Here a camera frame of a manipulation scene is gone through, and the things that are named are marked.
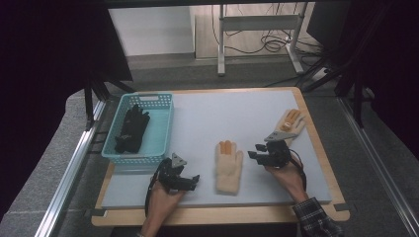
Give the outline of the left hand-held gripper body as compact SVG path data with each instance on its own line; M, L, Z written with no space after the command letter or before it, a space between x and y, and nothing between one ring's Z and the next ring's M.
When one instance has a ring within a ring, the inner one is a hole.
M181 179L181 173L185 168L187 162L178 156L176 153L173 153L170 158L164 159L157 171L158 171L158 181L169 190L175 190L175 187L181 184L184 184Z

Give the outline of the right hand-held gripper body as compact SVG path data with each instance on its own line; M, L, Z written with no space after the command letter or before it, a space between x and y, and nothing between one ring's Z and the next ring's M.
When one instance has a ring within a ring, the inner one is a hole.
M264 141L268 151L262 152L266 156L265 160L258 162L259 165L282 168L291 161L291 152L286 140L295 138L296 134L281 131L273 131Z

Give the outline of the beige knit glove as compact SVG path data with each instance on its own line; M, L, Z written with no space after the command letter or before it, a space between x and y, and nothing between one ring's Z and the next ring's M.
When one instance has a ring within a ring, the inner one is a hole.
M304 114L300 110L290 109L284 112L275 130L299 135L304 128Z
M230 140L221 141L215 149L216 189L236 195L240 187L243 152Z

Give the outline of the teal plastic basket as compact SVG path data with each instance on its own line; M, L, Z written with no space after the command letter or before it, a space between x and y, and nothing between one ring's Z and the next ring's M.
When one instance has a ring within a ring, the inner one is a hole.
M116 137L122 135L126 113L131 113L134 107L138 107L139 112L150 116L142 142L137 151L117 151ZM173 113L171 93L124 94L114 115L102 149L102 156L119 165L157 166L168 151Z

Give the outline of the black glove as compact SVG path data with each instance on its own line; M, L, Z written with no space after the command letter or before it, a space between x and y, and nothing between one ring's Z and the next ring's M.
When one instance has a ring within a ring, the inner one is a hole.
M121 138L123 140L141 139L148 126L149 120L149 112L144 112L138 104L135 104L126 112Z
M135 134L122 134L115 137L116 145L115 150L118 153L130 152L137 153L142 144L142 135L140 133Z

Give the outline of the person's right hand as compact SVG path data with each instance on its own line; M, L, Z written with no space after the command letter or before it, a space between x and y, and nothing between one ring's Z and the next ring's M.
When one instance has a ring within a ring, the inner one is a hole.
M308 200L308 194L303 188L302 177L295 164L290 162L282 168L266 166L265 170L277 180L285 191L288 192L295 203L301 203Z

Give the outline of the person's left hand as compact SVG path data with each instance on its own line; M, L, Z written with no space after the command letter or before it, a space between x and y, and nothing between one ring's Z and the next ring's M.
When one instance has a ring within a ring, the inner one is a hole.
M185 194L185 191L171 192L157 181L151 190L148 214L167 217L177 207Z

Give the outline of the light grey foam mat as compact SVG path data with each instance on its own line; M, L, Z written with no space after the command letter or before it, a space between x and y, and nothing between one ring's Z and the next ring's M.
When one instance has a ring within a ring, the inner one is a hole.
M168 155L177 153L188 164L182 175L201 175L196 189L187 193L182 206L245 206L291 203L293 200L247 151L274 131L289 109L302 109L292 90L174 95L174 117ZM323 203L332 200L308 126L291 144L302 158L307 192ZM244 155L237 195L219 193L215 187L215 146L222 140L236 142ZM102 200L105 208L144 207L150 171L116 166Z

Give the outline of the white power strip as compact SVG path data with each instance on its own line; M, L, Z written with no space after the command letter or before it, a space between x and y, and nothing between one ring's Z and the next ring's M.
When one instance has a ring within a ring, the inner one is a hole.
M318 81L319 79L323 78L324 76L326 76L329 73L329 69L326 67L322 67L321 69L319 69L312 77L311 79L313 81Z

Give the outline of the black metal stand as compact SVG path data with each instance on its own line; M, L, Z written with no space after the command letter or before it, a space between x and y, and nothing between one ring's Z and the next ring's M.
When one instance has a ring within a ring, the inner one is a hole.
M326 74L324 77L320 78L314 83L302 87L301 91L311 92L314 89L331 81L332 79L337 78L338 76L340 76L340 79L334 89L335 95L337 97L346 97L351 89L354 90L353 118L360 127L364 127L362 122L362 102L364 99L363 80L361 71L359 70L358 64L354 59L349 59L342 66Z

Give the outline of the black tripod legs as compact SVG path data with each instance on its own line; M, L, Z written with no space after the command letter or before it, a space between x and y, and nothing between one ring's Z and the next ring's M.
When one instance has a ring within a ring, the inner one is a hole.
M111 94L106 86L106 82L124 90L128 93L133 93L134 89L125 83L110 78L103 78L95 73L91 73L85 80L84 98L86 111L86 131L90 130L94 123L94 108L93 108L93 94L96 95L99 101L106 102Z

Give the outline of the dark curtain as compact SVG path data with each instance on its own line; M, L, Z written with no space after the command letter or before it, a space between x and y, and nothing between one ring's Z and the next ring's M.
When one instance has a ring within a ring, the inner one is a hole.
M67 99L131 78L106 0L0 0L0 219L36 168Z
M388 10L358 60L378 117L419 159L419 0L350 0L336 62L355 51L380 4Z

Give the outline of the white panel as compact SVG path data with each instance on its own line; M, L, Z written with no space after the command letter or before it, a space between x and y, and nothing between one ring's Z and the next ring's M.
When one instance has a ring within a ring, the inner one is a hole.
M109 13L126 56L195 51L189 7L110 9Z

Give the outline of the aluminium rail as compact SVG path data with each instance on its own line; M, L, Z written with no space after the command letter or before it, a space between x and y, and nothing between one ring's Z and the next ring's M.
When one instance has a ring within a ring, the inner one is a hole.
M406 197L390 176L367 133L353 118L353 110L350 105L341 98L337 98L337 102L342 109L350 127L353 129L356 137L360 141L365 153L367 154L367 157L370 160L370 163L372 164L378 179L384 187L385 192L387 193L403 225L409 233L409 236L419 237L419 218L416 216Z
M98 101L93 108L91 124L89 124L87 120L83 122L83 128L80 132L80 136L77 138L77 145L72 150L72 156L66 164L65 171L62 174L60 182L56 187L55 193L51 198L49 206L45 211L34 237L50 237L54 228L57 226L61 212L64 209L68 195L71 192L80 167L88 153L88 148L93 140L98 121L101 119L105 107L105 102Z

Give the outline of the white metal stand frame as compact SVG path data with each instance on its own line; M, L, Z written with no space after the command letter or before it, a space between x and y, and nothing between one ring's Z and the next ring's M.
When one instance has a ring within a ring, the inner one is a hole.
M218 15L218 49L217 74L225 75L225 46L224 34L226 32L249 32L279 30L291 32L285 44L288 56L293 64L296 74L302 74L303 69L297 55L295 46L299 37L308 3L304 2L298 13L292 15L264 15L264 16L226 16L225 5L219 6Z

